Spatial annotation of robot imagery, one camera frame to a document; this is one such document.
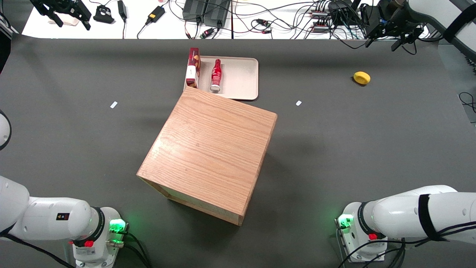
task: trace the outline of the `gray table surface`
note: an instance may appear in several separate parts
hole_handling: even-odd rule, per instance
[[[191,46],[258,59],[259,98],[249,104],[278,114],[242,227],[169,201],[135,176],[180,96]],[[475,131],[433,45],[418,43],[416,56],[390,52],[389,42],[351,50],[338,41],[16,37],[12,47],[0,107],[13,137],[0,174],[32,196],[116,208],[154,267],[334,268],[333,220],[346,204],[425,185],[476,192]],[[350,79],[360,70],[372,77],[365,87]],[[63,255],[58,241],[35,244]],[[408,251],[403,267],[473,267],[475,249],[428,243]],[[60,267],[4,241],[0,260]],[[142,264],[122,250],[116,267]]]

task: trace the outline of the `beige tray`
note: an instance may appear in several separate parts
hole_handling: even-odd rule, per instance
[[[201,56],[198,89],[211,92],[211,71],[221,60],[221,90],[217,95],[234,100],[258,98],[258,61],[253,58]]]

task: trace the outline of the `red button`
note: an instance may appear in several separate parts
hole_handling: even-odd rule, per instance
[[[376,235],[376,234],[369,234],[369,235],[368,235],[368,239],[370,239],[370,240],[376,240],[376,239],[377,239],[377,235]]]
[[[94,244],[94,241],[91,241],[91,240],[84,242],[85,247],[92,247],[93,244]]]

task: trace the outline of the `yellow sponge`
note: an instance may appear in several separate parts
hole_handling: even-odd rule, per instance
[[[354,74],[354,80],[361,85],[366,85],[370,82],[370,75],[366,72],[356,72]]]

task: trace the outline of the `wooden box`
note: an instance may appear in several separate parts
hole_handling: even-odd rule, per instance
[[[171,200],[241,226],[277,117],[187,87],[137,176]]]

